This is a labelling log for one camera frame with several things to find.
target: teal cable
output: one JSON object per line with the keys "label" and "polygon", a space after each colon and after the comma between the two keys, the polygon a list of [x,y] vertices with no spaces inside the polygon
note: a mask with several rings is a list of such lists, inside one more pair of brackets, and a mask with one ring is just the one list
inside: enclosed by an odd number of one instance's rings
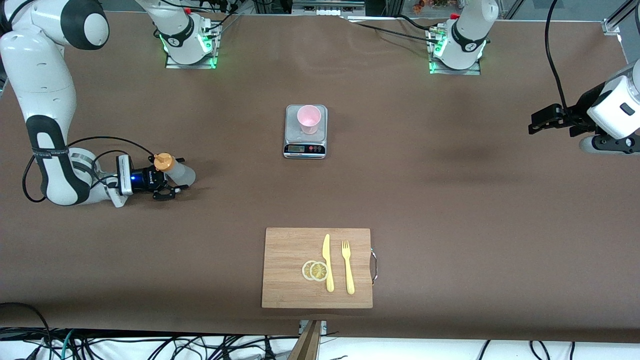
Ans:
{"label": "teal cable", "polygon": [[69,331],[67,333],[67,336],[65,337],[65,341],[62,343],[62,350],[60,350],[60,357],[62,358],[62,360],[65,360],[65,352],[67,352],[67,345],[69,344],[69,339],[71,338],[71,334],[73,333],[75,329],[71,329],[71,331]]}

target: pink cup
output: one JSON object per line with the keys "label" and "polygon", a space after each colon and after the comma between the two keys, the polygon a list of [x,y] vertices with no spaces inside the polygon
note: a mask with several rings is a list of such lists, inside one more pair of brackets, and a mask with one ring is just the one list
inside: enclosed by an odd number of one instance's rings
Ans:
{"label": "pink cup", "polygon": [[318,124],[322,114],[320,109],[313,105],[304,105],[298,110],[298,122],[300,123],[300,129],[302,132],[308,135],[315,134],[318,131]]}

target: wooden cutting board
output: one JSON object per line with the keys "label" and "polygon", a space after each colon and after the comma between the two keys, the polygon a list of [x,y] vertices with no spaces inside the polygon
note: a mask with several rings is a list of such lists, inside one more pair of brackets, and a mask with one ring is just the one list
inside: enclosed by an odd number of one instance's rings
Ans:
{"label": "wooden cutting board", "polygon": [[[307,280],[302,266],[309,260],[325,262],[324,236],[331,238],[331,268],[335,290],[326,290],[324,281]],[[347,294],[342,241],[351,247],[351,272],[355,293]],[[369,262],[369,229],[321,229],[270,227],[264,242],[262,307],[281,309],[370,309],[373,290]]]}

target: orange lid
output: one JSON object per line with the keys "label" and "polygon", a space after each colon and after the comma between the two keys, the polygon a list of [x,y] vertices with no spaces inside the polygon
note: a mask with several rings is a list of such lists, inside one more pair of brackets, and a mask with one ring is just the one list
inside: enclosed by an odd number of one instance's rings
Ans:
{"label": "orange lid", "polygon": [[171,171],[171,169],[173,169],[173,166],[175,165],[175,159],[173,158],[173,156],[166,152],[154,155],[154,158],[154,166],[159,171]]}

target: digital kitchen scale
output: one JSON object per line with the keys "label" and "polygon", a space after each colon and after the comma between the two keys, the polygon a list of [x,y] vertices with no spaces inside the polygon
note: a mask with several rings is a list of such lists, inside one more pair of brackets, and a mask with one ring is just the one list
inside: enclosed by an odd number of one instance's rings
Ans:
{"label": "digital kitchen scale", "polygon": [[314,134],[305,134],[298,122],[298,110],[303,105],[289,105],[285,114],[283,155],[288,159],[324,159],[326,156],[326,124],[328,111],[324,105],[314,105],[321,119]]}

